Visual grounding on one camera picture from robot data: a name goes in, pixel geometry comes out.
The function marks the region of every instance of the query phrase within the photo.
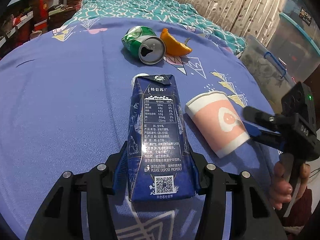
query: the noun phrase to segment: pink paper cup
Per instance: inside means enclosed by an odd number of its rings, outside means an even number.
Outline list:
[[[196,124],[211,149],[222,158],[250,139],[227,95],[203,93],[186,103],[186,113]]]

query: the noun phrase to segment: cable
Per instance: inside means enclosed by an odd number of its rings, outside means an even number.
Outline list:
[[[310,174],[315,172],[315,171],[317,171],[317,172],[315,174],[311,175],[309,178],[312,178],[313,176],[317,175],[320,172],[320,167],[315,169],[315,170],[313,170],[313,171],[311,171]]]

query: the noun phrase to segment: qr code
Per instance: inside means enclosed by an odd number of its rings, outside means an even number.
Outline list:
[[[155,176],[155,194],[169,194],[174,192],[173,175]]]

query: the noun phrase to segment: beige curtain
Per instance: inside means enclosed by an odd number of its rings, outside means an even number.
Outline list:
[[[267,45],[279,21],[285,0],[177,0],[190,3],[200,15],[226,31],[252,34]]]

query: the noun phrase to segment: green aluminum can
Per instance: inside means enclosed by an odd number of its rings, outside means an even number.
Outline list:
[[[130,53],[144,64],[155,64],[163,59],[165,45],[149,27],[136,26],[127,31],[121,39]]]

